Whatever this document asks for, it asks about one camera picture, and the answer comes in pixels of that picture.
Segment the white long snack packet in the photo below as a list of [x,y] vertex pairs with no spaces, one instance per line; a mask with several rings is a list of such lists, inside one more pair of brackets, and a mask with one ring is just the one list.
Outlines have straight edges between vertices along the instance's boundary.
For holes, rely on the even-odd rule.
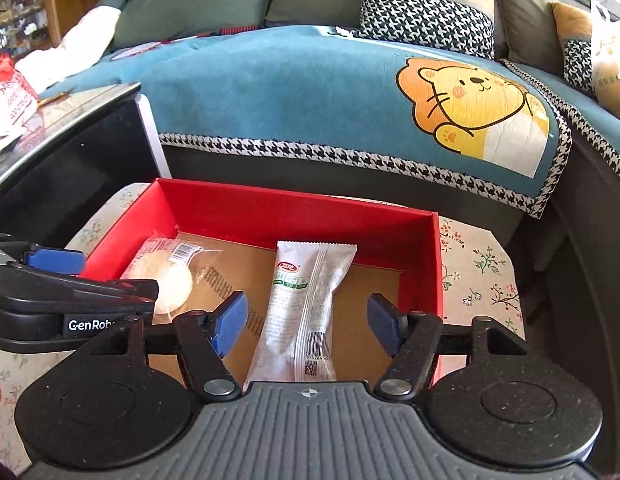
[[357,246],[277,243],[267,315],[244,387],[254,382],[333,382],[334,294]]

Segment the round bun clear wrapper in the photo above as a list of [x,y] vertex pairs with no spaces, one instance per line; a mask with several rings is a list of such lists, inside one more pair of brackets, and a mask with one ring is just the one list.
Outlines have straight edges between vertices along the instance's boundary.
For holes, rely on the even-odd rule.
[[155,280],[159,295],[154,303],[158,322],[172,321],[184,311],[203,275],[221,256],[221,249],[186,240],[149,237],[121,275],[122,280]]

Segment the red cardboard box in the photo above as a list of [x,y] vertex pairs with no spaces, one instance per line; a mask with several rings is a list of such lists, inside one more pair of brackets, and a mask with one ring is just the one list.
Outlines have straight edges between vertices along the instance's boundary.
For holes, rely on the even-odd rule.
[[380,292],[403,312],[442,312],[439,218],[364,200],[185,180],[158,180],[92,250],[83,272],[116,280],[148,237],[180,237],[221,249],[191,308],[212,310],[244,292],[249,318],[224,364],[244,382],[260,336],[280,240],[357,245],[334,296],[333,359],[339,380],[375,384],[390,360],[368,328],[368,297]]

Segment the floral table cloth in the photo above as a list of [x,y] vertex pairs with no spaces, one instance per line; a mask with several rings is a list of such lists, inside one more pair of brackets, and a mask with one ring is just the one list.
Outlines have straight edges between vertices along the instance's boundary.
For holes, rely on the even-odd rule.
[[[132,183],[112,195],[66,245],[88,256],[145,192]],[[515,272],[510,257],[493,234],[447,217],[439,218],[444,321],[468,325],[477,315],[495,318],[519,337],[525,336]],[[69,353],[18,354],[0,351],[0,462],[15,474],[30,466],[14,426],[21,391]]]

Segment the black glass side table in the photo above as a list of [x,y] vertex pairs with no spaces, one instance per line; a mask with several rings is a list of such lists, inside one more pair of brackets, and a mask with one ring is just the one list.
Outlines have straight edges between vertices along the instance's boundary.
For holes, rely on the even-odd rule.
[[62,247],[121,188],[170,177],[139,84],[75,92],[47,107],[0,159],[0,232]]

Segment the white cloth on sofa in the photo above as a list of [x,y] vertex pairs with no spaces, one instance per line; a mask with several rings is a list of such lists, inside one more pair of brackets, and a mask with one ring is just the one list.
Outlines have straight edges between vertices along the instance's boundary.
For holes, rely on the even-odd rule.
[[113,6],[95,6],[67,32],[57,47],[25,55],[16,63],[16,70],[37,94],[87,70],[104,55],[120,15],[121,11]]

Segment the blue lion sofa cover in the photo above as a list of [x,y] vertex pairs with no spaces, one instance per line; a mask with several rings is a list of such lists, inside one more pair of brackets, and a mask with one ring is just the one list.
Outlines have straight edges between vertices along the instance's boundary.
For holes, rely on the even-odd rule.
[[620,181],[620,120],[510,61],[284,26],[150,42],[55,84],[139,84],[160,140],[398,174],[542,214],[579,141]]

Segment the orange houndstooth cushion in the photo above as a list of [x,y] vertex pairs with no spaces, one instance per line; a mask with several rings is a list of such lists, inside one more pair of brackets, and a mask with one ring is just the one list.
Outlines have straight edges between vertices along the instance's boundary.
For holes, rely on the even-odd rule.
[[361,0],[365,39],[494,58],[494,0]]
[[551,6],[563,51],[564,79],[587,96],[594,96],[590,13],[562,2],[553,2]]

